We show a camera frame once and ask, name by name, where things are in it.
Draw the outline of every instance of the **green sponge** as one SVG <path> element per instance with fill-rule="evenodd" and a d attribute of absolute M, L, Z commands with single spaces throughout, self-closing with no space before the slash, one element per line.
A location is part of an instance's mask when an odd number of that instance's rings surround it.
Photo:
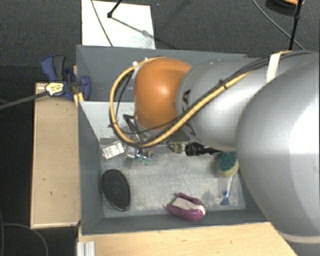
<path fill-rule="evenodd" d="M 224 152 L 219 158 L 219 172 L 224 177 L 234 175 L 239 169 L 236 152 Z"/>

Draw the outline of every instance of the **gray floor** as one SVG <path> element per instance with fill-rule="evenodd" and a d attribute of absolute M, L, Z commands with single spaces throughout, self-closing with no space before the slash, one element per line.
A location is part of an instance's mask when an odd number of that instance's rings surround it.
<path fill-rule="evenodd" d="M 151 5 L 156 47 L 265 57 L 286 49 L 289 39 L 257 9 L 251 0 L 125 0 Z M 256 0 L 289 34 L 292 10 L 273 0 Z M 296 40 L 319 52 L 320 1 L 306 0 L 300 13 Z M 0 99 L 30 96 L 42 74 L 40 60 L 65 55 L 76 63 L 81 43 L 80 0 L 2 0 L 0 8 Z M 33 104 L 0 111 L 0 209 L 4 222 L 28 225 L 33 146 Z M 45 230 L 50 255 L 73 255 L 73 228 Z M 40 255 L 37 237 L 20 229 L 5 229 L 5 255 Z"/>

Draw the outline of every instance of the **yellow cable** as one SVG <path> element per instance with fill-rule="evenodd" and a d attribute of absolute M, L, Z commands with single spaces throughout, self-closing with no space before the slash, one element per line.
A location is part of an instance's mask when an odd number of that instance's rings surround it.
<path fill-rule="evenodd" d="M 111 122 L 113 123 L 113 127 L 118 133 L 118 135 L 127 143 L 131 144 L 136 144 L 137 142 L 128 138 L 119 128 L 117 120 L 116 120 L 116 115 L 115 115 L 115 110 L 114 110 L 114 96 L 116 89 L 120 83 L 120 81 L 131 71 L 135 70 L 137 67 L 150 62 L 155 59 L 159 59 L 163 57 L 155 57 L 155 58 L 150 58 L 147 60 L 144 60 L 142 62 L 139 62 L 137 65 L 134 65 L 132 67 L 129 67 L 127 70 L 125 70 L 114 82 L 111 92 L 110 92 L 110 116 L 111 116 Z M 226 84 L 221 85 L 219 88 L 217 88 L 215 91 L 207 95 L 204 99 L 202 99 L 199 103 L 197 103 L 193 108 L 191 108 L 184 117 L 182 117 L 176 124 L 174 124 L 170 129 L 168 129 L 164 134 L 159 136 L 158 138 L 154 139 L 153 141 L 150 141 L 148 143 L 144 143 L 139 145 L 141 148 L 147 148 L 147 147 L 152 147 L 165 139 L 167 139 L 169 136 L 171 136 L 174 132 L 176 132 L 178 129 L 180 129 L 192 116 L 195 115 L 203 106 L 205 106 L 208 102 L 212 101 L 214 98 L 216 98 L 218 95 L 223 93 L 226 89 L 230 88 L 234 84 L 236 84 L 238 81 L 240 81 L 242 78 L 247 76 L 249 72 L 243 73 L 232 80 L 228 81 Z"/>

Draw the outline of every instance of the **wooden table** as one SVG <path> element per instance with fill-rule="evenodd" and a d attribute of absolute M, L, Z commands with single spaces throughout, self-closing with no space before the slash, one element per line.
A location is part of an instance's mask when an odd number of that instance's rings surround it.
<path fill-rule="evenodd" d="M 44 90 L 43 83 L 36 92 Z M 63 98 L 37 99 L 34 108 L 30 226 L 75 226 L 80 215 L 77 108 Z M 269 222 L 82 236 L 97 256 L 295 256 Z"/>

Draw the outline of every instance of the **black oval object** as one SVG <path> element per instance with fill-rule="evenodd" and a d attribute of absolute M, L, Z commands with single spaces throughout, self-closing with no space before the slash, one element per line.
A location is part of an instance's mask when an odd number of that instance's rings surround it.
<path fill-rule="evenodd" d="M 101 188 L 105 198 L 119 211 L 129 209 L 131 193 L 126 177 L 117 169 L 104 172 L 101 178 Z"/>

